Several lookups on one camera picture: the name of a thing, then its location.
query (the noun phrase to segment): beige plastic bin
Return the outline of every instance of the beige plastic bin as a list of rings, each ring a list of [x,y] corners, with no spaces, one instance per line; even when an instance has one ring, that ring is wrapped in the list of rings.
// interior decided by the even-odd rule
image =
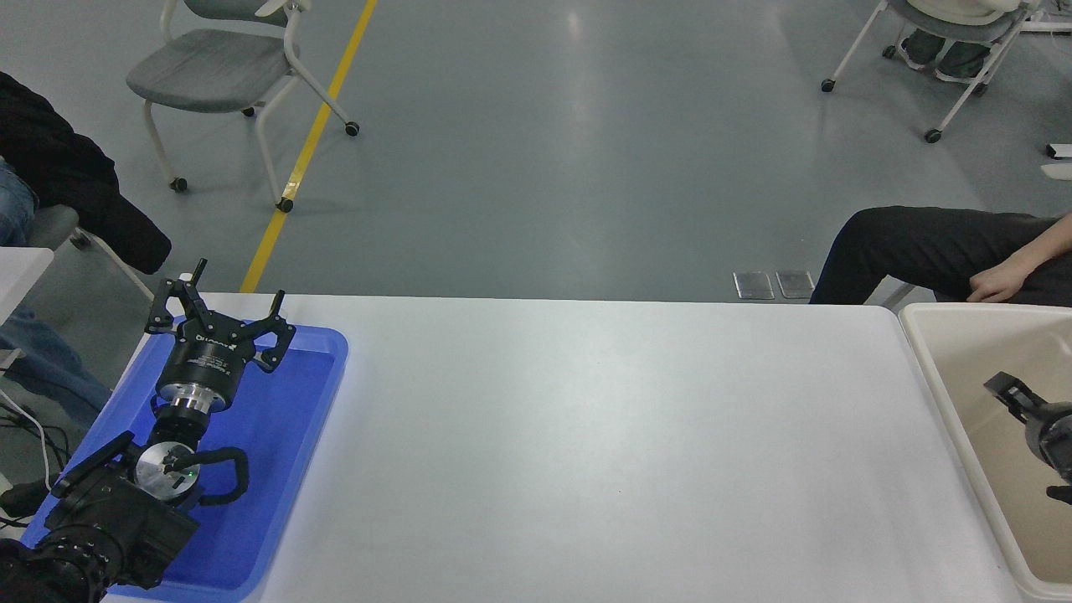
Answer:
[[[1072,601],[1072,505],[1045,495],[1063,482],[983,388],[1004,371],[1046,401],[1072,400],[1072,309],[912,304],[899,317],[1025,600]]]

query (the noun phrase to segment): table surface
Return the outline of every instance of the table surface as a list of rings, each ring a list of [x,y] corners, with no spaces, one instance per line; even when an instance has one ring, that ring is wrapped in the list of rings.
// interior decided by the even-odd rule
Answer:
[[[0,247],[0,322],[8,320],[51,261],[51,249]]]
[[[351,350],[248,601],[1021,600],[882,308],[294,295],[284,314]]]

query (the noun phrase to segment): shoe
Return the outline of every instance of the shoe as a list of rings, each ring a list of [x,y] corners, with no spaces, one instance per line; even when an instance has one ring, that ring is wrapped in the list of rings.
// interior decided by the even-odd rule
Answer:
[[[907,38],[903,38],[900,40],[900,42],[897,42],[897,44],[894,46],[894,48],[897,50],[897,56],[900,57],[900,60],[905,61],[905,64],[908,65],[908,69],[910,69],[912,71],[923,71],[923,70],[925,70],[927,68],[927,65],[925,65],[923,63],[918,63],[918,62],[913,61],[912,59],[908,58],[908,49],[905,48],[905,44],[907,42],[908,42],[908,39]]]
[[[938,79],[941,79],[942,82],[950,82],[952,84],[965,84],[965,85],[971,84],[971,80],[976,78],[974,75],[972,75],[971,77],[957,77],[955,75],[950,75],[948,73],[943,73],[941,70],[937,70],[937,69],[935,70],[935,77],[937,77]]]

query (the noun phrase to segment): jeans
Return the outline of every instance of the jeans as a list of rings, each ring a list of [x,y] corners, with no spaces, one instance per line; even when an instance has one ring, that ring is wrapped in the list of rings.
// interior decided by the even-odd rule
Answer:
[[[864,209],[834,239],[810,303],[863,304],[885,276],[963,302],[971,277],[1057,220],[938,207]],[[1072,307],[1072,253],[1039,266],[1009,303]]]
[[[0,246],[26,245],[36,204],[33,192],[0,160]],[[0,350],[16,348],[26,355],[15,361],[4,377],[28,392],[56,400],[79,425],[88,426],[96,418],[110,392],[83,368],[78,354],[59,334],[21,305],[0,324]]]

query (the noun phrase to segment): blue tray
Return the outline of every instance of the blue tray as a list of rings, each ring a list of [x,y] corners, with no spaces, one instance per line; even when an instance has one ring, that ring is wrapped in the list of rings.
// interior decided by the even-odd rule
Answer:
[[[265,336],[265,342],[271,344],[271,338]],[[126,429],[134,432],[135,442],[145,443],[154,422],[149,400],[174,341],[164,335],[149,338],[69,467]],[[339,388],[346,354],[346,339],[339,332],[298,326],[274,372],[266,374],[251,364],[234,403],[212,415],[199,446],[244,450],[250,458],[249,490],[230,504],[191,512],[200,528],[160,586],[150,590],[116,586],[108,592],[176,603],[234,603],[256,588]],[[235,484],[232,464],[204,467],[199,483],[208,494],[229,491]],[[45,517],[56,503],[49,496],[23,535],[24,544],[33,546],[47,533]]]

